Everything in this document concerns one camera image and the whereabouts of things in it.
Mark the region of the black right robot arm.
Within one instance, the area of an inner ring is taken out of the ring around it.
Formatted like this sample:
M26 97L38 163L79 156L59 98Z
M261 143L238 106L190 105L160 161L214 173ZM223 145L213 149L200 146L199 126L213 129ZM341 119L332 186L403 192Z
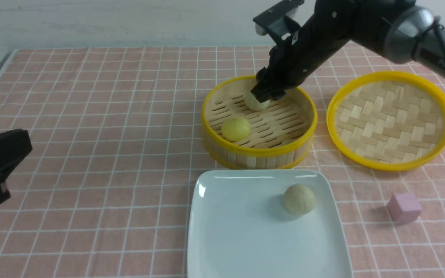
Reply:
M279 100L352 41L394 64L416 61L445 77L445 28L414 0L317 0L300 25L302 0L282 0L256 16L256 32L275 42L251 92L260 102Z

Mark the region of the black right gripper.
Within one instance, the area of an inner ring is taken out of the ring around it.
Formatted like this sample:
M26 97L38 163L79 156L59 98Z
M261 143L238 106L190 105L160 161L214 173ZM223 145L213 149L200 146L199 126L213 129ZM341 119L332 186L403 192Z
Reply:
M339 51L352 36L356 0L317 0L310 18L270 51L267 67L256 74L251 90L260 103L279 100Z

